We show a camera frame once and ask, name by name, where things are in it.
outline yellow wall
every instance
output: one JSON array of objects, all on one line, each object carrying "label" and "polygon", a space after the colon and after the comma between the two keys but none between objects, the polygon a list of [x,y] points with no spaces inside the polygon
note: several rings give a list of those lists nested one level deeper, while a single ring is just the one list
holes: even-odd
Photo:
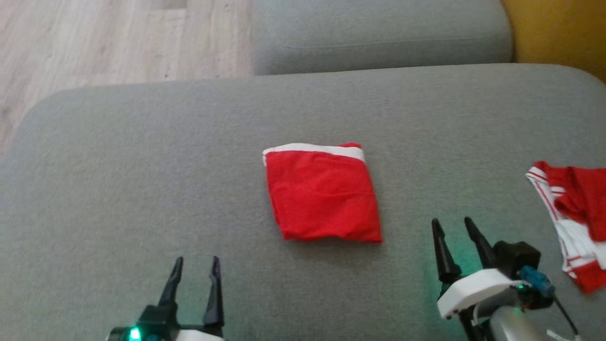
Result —
[{"label": "yellow wall", "polygon": [[502,0],[517,62],[562,64],[606,83],[606,0]]}]

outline blue connector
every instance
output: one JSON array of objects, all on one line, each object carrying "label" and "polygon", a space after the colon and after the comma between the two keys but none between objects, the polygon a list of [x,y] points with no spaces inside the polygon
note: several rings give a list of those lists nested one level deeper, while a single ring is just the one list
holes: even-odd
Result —
[{"label": "blue connector", "polygon": [[556,287],[549,282],[547,276],[531,266],[526,265],[522,267],[520,270],[520,278],[529,282],[543,297],[553,297],[553,294],[556,292]]}]

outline white trim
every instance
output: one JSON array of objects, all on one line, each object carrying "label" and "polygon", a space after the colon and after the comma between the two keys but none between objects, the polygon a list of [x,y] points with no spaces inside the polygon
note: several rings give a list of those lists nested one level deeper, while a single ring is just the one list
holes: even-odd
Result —
[{"label": "white trim", "polygon": [[562,255],[564,256],[564,261],[562,264],[562,271],[564,271],[564,272],[572,271],[572,267],[568,265],[568,259],[570,259],[570,256],[568,255],[568,253],[566,253],[566,247],[564,246],[564,241],[562,240],[562,238],[559,235],[558,235],[558,241],[560,242],[560,249],[562,250]]},{"label": "white trim", "polygon": [[268,148],[263,150],[263,163],[265,156],[272,152],[322,152],[342,157],[349,157],[364,161],[364,152],[358,147],[341,147],[341,146],[317,146],[309,143],[288,143],[282,146]]},{"label": "white trim", "polygon": [[577,258],[575,260],[569,260],[568,262],[570,263],[570,267],[572,268],[572,270],[574,270],[575,268],[580,268],[581,266],[585,266],[587,264],[593,263],[596,260],[597,260],[596,257],[588,257],[588,258]]},{"label": "white trim", "polygon": [[[543,178],[539,178],[539,177],[537,177],[536,175],[531,174],[530,172],[533,172],[534,174],[537,174],[537,175],[539,175],[539,176],[541,176],[541,177],[543,177]],[[545,179],[547,179],[547,174],[545,174],[545,172],[543,172],[543,171],[542,171],[540,168],[537,168],[537,167],[534,167],[534,166],[533,166],[533,167],[532,167],[530,170],[528,170],[528,172],[526,173],[526,177],[527,177],[527,178],[532,178],[532,179],[534,179],[534,180],[536,180],[536,181],[538,181],[538,182],[540,182],[540,183],[544,183],[544,184],[549,185],[549,183],[548,183],[547,181],[545,181]]]},{"label": "white trim", "polygon": [[546,187],[544,182],[540,182],[540,180],[537,180],[536,177],[533,177],[532,175],[527,174],[526,177],[529,180],[531,180],[530,183],[534,186],[534,189],[539,194],[539,197],[541,198],[541,200],[545,204],[545,208],[547,208],[547,213],[549,213],[549,216],[551,217],[551,221],[555,224],[556,221],[559,218],[559,216],[558,216],[559,212],[557,210],[555,212],[553,212],[551,210],[551,204],[548,201],[549,198],[547,197],[548,195],[551,194],[551,191],[549,191],[549,187]]}]

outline gray sofa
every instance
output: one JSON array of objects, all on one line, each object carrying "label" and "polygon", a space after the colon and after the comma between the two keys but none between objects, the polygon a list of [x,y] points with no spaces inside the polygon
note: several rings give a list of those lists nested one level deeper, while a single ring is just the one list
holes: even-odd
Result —
[{"label": "gray sofa", "polygon": [[500,0],[255,0],[258,75],[510,62]]},{"label": "gray sofa", "polygon": [[[568,67],[431,66],[110,86],[57,93],[0,165],[3,335],[103,339],[154,303],[185,257],[179,320],[198,323],[221,258],[228,340],[464,340],[439,318],[430,222],[464,272],[469,215],[524,240],[584,340],[606,291],[561,271],[533,162],[604,167],[606,86]],[[384,242],[283,241],[261,152],[361,143]],[[556,308],[530,313],[570,335]]]}]

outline clothing item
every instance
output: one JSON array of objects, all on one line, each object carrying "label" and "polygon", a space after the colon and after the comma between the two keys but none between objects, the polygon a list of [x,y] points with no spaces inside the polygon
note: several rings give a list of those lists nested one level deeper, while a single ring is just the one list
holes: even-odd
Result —
[{"label": "clothing item", "polygon": [[606,284],[606,243],[592,240],[586,223],[566,215],[586,217],[586,209],[583,211],[579,208],[593,207],[593,204],[587,205],[585,202],[585,205],[581,205],[579,198],[587,198],[587,194],[596,195],[593,190],[584,192],[584,187],[571,176],[576,173],[575,170],[578,168],[550,167],[540,161],[526,173],[526,177],[541,196],[553,220],[564,256],[562,270],[575,280],[583,292],[589,293]]},{"label": "clothing item", "polygon": [[264,150],[263,159],[284,239],[382,241],[375,192],[359,144],[290,143]]},{"label": "clothing item", "polygon": [[594,241],[606,241],[606,168],[551,167],[537,163],[552,186],[564,188],[555,206],[566,217],[587,225]]}]

